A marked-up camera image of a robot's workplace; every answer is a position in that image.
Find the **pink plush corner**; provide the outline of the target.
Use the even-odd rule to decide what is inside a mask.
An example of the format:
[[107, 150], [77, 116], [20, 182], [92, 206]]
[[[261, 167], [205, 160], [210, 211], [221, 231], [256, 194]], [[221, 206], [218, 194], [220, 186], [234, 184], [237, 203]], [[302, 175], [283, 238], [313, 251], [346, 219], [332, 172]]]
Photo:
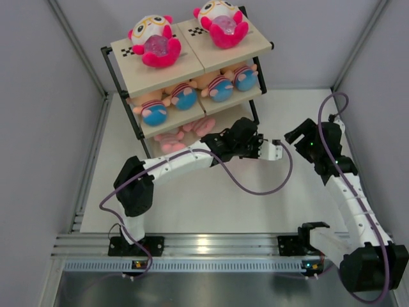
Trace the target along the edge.
[[197, 136], [203, 137], [207, 135], [215, 126], [215, 119], [205, 116], [193, 122], [187, 123], [182, 126], [185, 132], [194, 132]]

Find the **peach doll blue pants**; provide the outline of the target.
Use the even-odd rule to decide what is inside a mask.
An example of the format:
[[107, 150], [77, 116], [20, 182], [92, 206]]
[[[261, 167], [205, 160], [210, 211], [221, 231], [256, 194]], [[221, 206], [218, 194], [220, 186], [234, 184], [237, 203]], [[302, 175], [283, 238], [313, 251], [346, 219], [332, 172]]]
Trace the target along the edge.
[[167, 120], [169, 102], [162, 100], [162, 90], [155, 90], [138, 97], [127, 98], [127, 104], [132, 112], [141, 116], [143, 122], [149, 126], [158, 126]]
[[219, 71], [203, 74], [193, 78], [202, 98], [210, 98], [214, 102], [223, 102], [233, 94], [232, 82]]
[[165, 105], [173, 105], [181, 111], [190, 109], [197, 102], [196, 88], [197, 82], [195, 81], [182, 81], [163, 88], [162, 92], [166, 94]]

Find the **white pink panda plush glasses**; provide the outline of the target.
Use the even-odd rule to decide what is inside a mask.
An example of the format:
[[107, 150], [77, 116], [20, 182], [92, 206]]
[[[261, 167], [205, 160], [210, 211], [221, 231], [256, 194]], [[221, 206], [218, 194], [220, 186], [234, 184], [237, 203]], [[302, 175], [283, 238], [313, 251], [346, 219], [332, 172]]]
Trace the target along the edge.
[[148, 15], [128, 32], [132, 51], [141, 57], [144, 65], [165, 68], [179, 58], [181, 43], [173, 35], [172, 22], [170, 15]]

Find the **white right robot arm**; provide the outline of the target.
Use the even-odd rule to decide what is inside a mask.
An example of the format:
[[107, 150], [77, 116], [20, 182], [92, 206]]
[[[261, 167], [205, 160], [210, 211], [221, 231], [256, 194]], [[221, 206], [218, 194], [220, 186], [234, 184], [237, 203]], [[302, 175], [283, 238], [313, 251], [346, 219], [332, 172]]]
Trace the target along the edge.
[[323, 252], [339, 269], [341, 282], [349, 292], [384, 287], [395, 290], [408, 264], [408, 250], [393, 243], [379, 224], [362, 190], [357, 168], [341, 153], [342, 135], [337, 122], [316, 124], [308, 118], [284, 136], [314, 165], [349, 233], [349, 239], [343, 240], [325, 222], [304, 223], [298, 229], [298, 246], [307, 254]]

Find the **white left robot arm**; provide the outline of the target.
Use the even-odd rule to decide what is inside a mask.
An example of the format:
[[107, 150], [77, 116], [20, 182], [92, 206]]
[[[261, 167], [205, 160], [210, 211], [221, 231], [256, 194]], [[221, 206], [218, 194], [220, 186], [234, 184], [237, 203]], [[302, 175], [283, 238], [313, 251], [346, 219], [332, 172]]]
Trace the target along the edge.
[[258, 159], [267, 144], [258, 126], [241, 118], [232, 127], [207, 134], [173, 153], [146, 160], [136, 156], [127, 159], [114, 181], [114, 194], [120, 204], [120, 235], [110, 240], [109, 256], [139, 256], [144, 251], [155, 251], [158, 239], [146, 238], [144, 215], [153, 205], [156, 186], [197, 169], [229, 162], [233, 157]]

